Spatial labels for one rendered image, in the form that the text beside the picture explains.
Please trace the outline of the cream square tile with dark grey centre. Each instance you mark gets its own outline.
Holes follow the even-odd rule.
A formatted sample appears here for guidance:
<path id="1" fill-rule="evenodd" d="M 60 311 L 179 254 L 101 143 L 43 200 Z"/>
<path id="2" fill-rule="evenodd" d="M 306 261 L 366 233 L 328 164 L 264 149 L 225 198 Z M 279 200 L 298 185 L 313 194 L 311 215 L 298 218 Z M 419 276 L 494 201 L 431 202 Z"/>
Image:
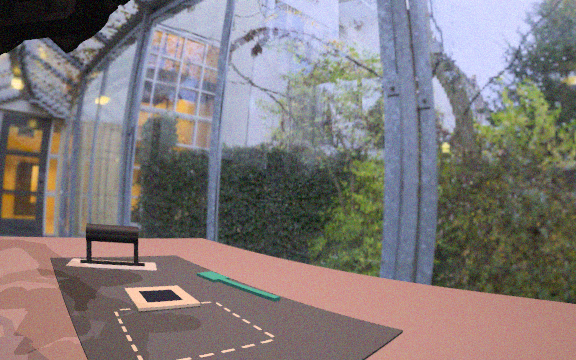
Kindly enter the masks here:
<path id="1" fill-rule="evenodd" d="M 200 306 L 199 301 L 178 285 L 125 288 L 125 292 L 139 312 Z"/>

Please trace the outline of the grey flat mat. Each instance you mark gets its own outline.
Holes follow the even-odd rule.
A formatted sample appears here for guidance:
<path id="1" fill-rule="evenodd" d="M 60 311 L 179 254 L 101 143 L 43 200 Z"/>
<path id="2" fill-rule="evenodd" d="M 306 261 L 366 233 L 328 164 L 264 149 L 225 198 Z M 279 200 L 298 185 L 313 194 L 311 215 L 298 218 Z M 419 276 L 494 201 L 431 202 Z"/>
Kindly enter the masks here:
<path id="1" fill-rule="evenodd" d="M 75 258 L 50 260 L 87 360 L 365 360 L 403 332 L 206 280 L 196 273 L 211 270 L 176 255 L 138 257 L 157 271 L 69 267 Z M 139 312 L 125 292 L 176 285 L 200 306 Z"/>

